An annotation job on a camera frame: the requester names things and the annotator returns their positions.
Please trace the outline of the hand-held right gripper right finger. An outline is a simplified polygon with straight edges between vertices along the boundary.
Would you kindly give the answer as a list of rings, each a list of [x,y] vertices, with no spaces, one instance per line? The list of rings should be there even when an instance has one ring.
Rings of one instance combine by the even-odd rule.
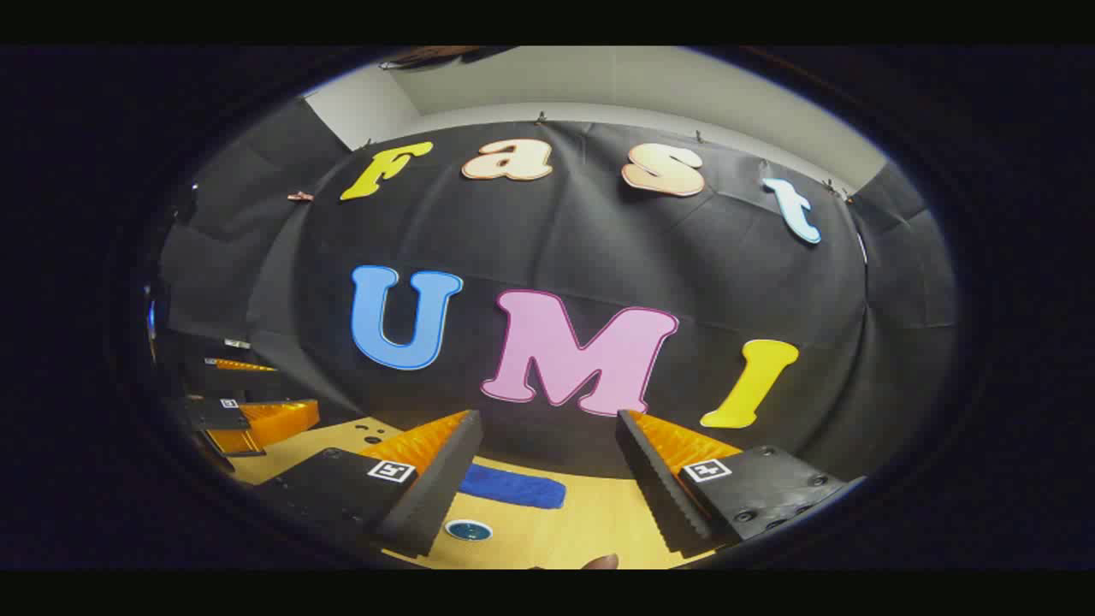
[[[735,448],[645,412],[619,411],[615,432],[665,545],[687,558],[794,524],[865,480],[844,481],[781,448]]]

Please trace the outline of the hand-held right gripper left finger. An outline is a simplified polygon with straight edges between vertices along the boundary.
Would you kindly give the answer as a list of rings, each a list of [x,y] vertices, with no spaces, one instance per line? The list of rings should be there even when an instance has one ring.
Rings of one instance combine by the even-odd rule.
[[[477,410],[454,412],[361,453],[325,448],[260,483],[281,518],[346,551],[427,556],[482,441]]]

